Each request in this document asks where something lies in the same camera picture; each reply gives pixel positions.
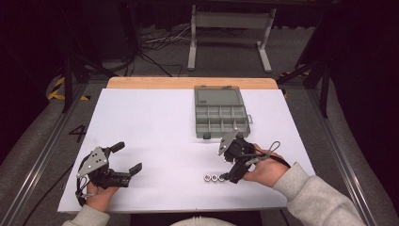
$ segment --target human hand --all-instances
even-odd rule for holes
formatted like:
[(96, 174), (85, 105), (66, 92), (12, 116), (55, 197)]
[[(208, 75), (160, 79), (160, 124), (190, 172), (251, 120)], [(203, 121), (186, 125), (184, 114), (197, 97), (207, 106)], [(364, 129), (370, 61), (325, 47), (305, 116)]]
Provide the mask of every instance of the human hand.
[[(259, 152), (267, 152), (267, 150), (262, 150), (257, 144), (255, 148)], [(281, 155), (277, 153), (271, 153), (274, 156), (282, 158)], [(258, 182), (261, 185), (272, 187), (276, 181), (288, 170), (288, 167), (284, 166), (280, 162), (267, 158), (264, 161), (259, 161), (255, 165), (253, 171), (249, 171), (244, 175), (244, 180)]]
[(118, 186), (111, 186), (103, 189), (100, 186), (95, 186), (92, 182), (88, 183), (87, 193), (96, 194), (86, 198), (86, 205), (101, 212), (105, 212), (112, 197), (118, 191)]

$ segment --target gray storage case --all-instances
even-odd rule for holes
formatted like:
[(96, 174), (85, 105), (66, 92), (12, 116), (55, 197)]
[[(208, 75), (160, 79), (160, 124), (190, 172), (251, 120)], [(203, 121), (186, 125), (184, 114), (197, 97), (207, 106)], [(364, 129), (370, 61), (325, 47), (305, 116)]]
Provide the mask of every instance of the gray storage case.
[(197, 138), (221, 138), (234, 128), (247, 137), (249, 122), (238, 87), (194, 87), (196, 98)]

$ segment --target forearm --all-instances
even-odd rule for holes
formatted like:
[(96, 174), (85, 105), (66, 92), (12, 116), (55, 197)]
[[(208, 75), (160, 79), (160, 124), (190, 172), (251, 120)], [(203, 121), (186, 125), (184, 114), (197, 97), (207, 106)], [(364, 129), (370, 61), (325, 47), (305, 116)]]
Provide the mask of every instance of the forearm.
[(317, 176), (294, 164), (273, 186), (305, 225), (364, 225), (354, 204)]
[(109, 215), (84, 205), (79, 214), (73, 219), (64, 222), (63, 226), (105, 226)]

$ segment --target metal nut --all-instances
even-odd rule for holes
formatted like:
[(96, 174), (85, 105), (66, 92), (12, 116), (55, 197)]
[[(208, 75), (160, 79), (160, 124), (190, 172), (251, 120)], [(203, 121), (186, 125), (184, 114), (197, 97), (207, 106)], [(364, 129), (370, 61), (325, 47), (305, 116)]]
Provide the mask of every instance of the metal nut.
[(211, 181), (211, 175), (205, 174), (205, 176), (203, 177), (203, 180), (206, 181), (206, 182), (210, 182)]
[(218, 179), (218, 176), (217, 176), (216, 174), (213, 174), (213, 175), (211, 176), (211, 179), (212, 179), (213, 182), (216, 182), (217, 179)]
[(221, 175), (218, 175), (217, 176), (217, 179), (220, 181), (220, 182), (224, 182), (224, 178), (222, 178), (222, 177), (220, 177)]

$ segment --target white tabletop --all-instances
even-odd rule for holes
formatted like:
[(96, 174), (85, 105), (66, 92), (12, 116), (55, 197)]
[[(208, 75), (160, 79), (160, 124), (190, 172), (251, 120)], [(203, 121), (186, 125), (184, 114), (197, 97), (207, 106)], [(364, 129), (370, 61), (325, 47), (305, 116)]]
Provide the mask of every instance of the white tabletop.
[[(299, 162), (310, 175), (311, 161), (280, 90), (241, 89), (253, 123), (246, 140), (277, 153), (289, 164)], [(205, 174), (228, 172), (232, 164), (217, 155), (219, 139), (198, 139), (192, 89), (103, 89), (85, 140), (58, 206), (58, 212), (77, 213), (76, 173), (95, 147), (124, 141), (110, 154), (110, 169), (127, 172), (142, 162), (143, 170), (114, 196), (108, 212), (161, 213), (254, 210), (286, 206), (272, 188), (241, 180), (205, 182)]]

